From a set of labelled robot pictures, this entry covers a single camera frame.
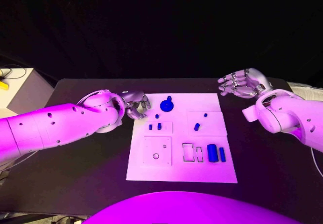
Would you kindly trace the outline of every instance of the wire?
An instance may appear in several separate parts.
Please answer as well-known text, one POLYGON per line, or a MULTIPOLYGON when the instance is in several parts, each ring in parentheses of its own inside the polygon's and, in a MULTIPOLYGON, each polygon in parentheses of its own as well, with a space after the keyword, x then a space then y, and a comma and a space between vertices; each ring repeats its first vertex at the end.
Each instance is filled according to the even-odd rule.
MULTIPOLYGON (((17 64, 7 64, 7 65, 4 65, 4 66, 0 67, 0 70, 1 70, 1 69, 9 69, 9 68, 7 68, 9 66, 17 66, 17 67, 20 67, 22 69, 24 69, 24 68, 23 68, 20 65, 17 65, 17 64)), ((7 75, 11 73, 11 69, 9 69, 9 70, 10 70, 10 72, 9 72, 6 75, 3 75, 3 71, 1 71, 3 79, 6 79, 6 78, 7 78, 7 75)), ((27 73, 27 70, 24 69, 24 74, 23 74, 20 77, 16 77, 16 78, 7 78, 7 79, 19 79, 19 78, 23 78, 24 75, 26 75, 26 73, 27 73)))
POLYGON ((323 177, 323 174, 321 174, 321 171, 320 171, 320 168, 319 168, 319 166, 317 166, 316 159, 314 159, 313 148, 311 148, 311 156, 313 156, 314 166, 316 166, 317 171, 319 171, 319 173, 320 173, 320 175, 321 175, 321 177, 323 177))
POLYGON ((0 172, 4 171, 4 170, 7 170, 7 169, 10 169, 10 168, 13 168, 16 165, 19 165, 26 159, 29 159, 34 155, 36 152, 37 151, 34 151, 33 154, 30 154, 22 161, 19 161, 17 163, 14 163, 10 167, 7 167, 6 169, 1 169, 0 172))
POLYGON ((78 218, 78 217, 75 217, 75 216, 65 216, 65 217, 62 217, 58 221, 53 221, 52 224, 59 223, 59 221, 60 221, 63 218, 71 218, 71 217, 75 218, 75 219, 79 219, 79 220, 85 221, 84 218, 78 218))

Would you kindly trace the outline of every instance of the yellow object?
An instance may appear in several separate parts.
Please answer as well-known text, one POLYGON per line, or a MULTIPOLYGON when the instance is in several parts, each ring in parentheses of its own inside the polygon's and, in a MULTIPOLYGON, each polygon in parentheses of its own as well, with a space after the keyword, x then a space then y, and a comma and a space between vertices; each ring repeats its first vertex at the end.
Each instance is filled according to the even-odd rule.
POLYGON ((9 90, 9 85, 3 82, 0 82, 0 89, 9 90))

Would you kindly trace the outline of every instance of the shape sorting board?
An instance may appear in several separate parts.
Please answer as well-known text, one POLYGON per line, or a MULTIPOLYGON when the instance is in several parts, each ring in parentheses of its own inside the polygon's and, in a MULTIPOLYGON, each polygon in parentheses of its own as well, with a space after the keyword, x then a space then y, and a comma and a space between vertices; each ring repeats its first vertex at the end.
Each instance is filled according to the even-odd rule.
POLYGON ((170 93, 147 94, 147 97, 151 109, 147 117, 134 121, 127 180, 236 183, 218 95, 170 93), (173 110, 163 112, 160 102, 167 96, 171 96, 173 110), (200 124, 197 131, 193 130, 196 123, 200 124), (209 162, 209 144, 216 145, 219 157, 219 147, 223 147, 226 162, 209 162))

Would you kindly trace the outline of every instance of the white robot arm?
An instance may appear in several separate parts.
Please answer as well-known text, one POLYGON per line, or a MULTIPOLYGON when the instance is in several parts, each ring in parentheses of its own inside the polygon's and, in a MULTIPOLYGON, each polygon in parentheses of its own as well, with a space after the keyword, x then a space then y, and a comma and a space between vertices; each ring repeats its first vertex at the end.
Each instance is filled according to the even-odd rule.
POLYGON ((76 104, 50 106, 0 119, 0 163, 36 150, 69 144, 94 132, 109 132, 121 125, 124 113, 133 119, 144 118, 137 111, 140 104, 144 111, 150 109, 141 91, 124 91, 117 95, 99 90, 76 104))
POLYGON ((304 100, 285 90, 275 90, 264 74, 254 68, 241 70, 218 80, 222 95, 258 98, 242 110, 249 122, 259 120, 271 132, 291 134, 304 145, 323 152, 323 101, 304 100))

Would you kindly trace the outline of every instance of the black table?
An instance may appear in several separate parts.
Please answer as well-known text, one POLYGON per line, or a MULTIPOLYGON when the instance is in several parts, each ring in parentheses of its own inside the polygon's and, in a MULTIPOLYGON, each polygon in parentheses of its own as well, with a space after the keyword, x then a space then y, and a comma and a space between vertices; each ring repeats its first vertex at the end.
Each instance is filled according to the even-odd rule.
MULTIPOLYGON (((281 79, 275 88, 291 90, 281 79)), ((47 106, 76 103, 92 91, 219 93, 216 78, 63 79, 47 106)), ((271 134, 242 115, 254 99, 219 96, 238 184, 127 181, 133 120, 104 134, 39 151, 10 172, 0 189, 0 211, 92 215, 133 196, 157 191, 221 195, 277 211, 304 223, 323 223, 323 178, 310 148, 288 134, 271 134)), ((323 165, 323 153, 314 152, 323 165)))

